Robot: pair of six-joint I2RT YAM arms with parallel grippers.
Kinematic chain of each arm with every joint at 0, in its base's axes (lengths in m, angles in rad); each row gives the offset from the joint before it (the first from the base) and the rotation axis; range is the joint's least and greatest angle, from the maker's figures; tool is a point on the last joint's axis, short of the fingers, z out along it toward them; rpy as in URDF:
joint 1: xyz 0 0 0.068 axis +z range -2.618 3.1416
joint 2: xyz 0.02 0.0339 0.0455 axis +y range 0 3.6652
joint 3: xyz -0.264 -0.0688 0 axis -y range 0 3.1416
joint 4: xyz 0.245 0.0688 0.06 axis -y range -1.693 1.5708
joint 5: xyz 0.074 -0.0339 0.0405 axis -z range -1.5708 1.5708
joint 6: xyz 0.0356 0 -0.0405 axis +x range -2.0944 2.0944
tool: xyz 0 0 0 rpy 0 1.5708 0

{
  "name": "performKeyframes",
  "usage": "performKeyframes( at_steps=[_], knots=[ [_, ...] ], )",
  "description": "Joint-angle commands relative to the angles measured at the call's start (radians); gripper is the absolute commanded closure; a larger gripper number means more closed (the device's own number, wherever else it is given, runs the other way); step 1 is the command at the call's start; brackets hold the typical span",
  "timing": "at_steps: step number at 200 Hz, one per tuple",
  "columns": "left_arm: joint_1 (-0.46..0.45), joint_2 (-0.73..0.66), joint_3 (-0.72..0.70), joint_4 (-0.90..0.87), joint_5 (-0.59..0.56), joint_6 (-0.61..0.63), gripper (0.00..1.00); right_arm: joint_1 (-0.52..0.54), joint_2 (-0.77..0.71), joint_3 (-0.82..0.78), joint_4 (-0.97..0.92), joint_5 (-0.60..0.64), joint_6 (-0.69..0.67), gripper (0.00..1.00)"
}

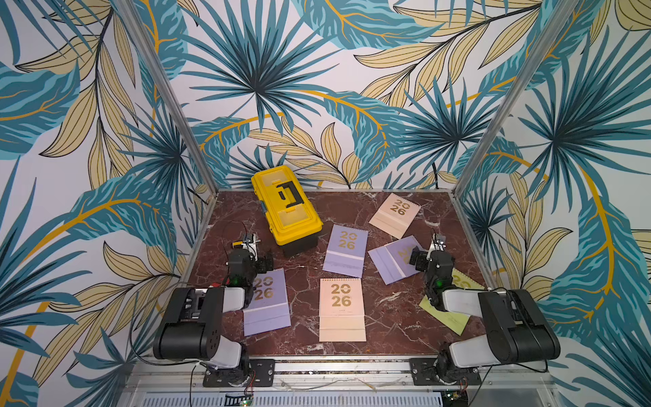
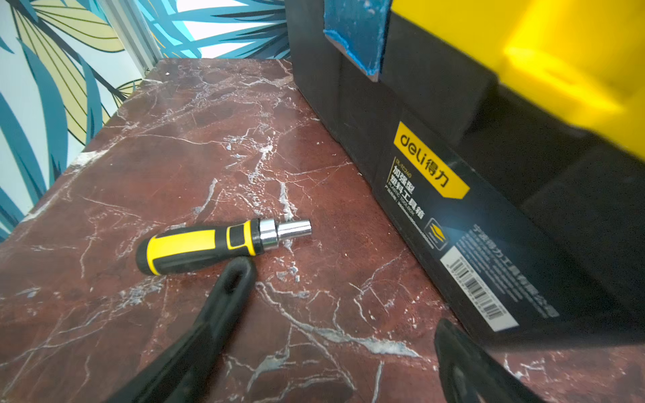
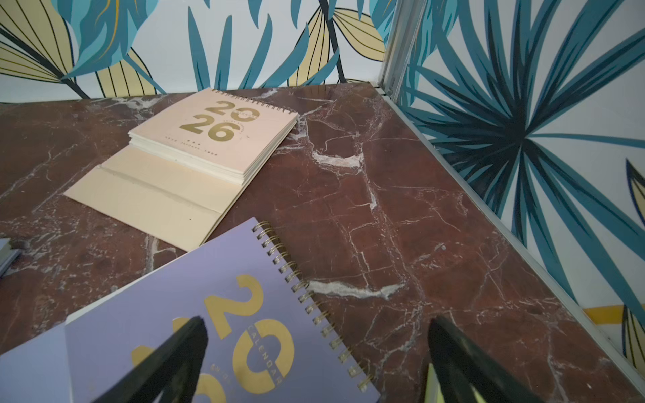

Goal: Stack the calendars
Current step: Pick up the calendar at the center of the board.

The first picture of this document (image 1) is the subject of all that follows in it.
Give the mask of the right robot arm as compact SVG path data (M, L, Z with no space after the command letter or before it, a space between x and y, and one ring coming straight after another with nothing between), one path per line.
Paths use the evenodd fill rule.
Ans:
M559 357L559 339L527 290L460 288L453 283L454 257L440 249L413 248L410 264L424 274L431 306L440 312L477 317L485 329L479 337L444 348L438 363L442 370L517 365Z

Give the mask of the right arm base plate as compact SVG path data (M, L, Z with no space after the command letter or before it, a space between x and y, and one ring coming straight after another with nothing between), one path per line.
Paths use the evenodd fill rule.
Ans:
M410 373L415 386L479 385L481 378L476 367L459 368L441 357L409 359Z

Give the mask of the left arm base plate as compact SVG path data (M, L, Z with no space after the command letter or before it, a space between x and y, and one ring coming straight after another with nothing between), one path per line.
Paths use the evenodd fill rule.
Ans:
M232 369L209 368L203 378L204 388L270 388L276 372L273 359L252 359Z

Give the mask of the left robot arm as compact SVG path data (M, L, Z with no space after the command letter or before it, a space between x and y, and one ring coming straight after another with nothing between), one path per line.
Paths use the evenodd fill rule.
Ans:
M254 280L273 268L271 253L258 257L240 247L228 256L224 283L209 288L176 288L154 338L154 357L198 363L213 371L249 374L247 351L222 335L222 319L227 312L249 307Z

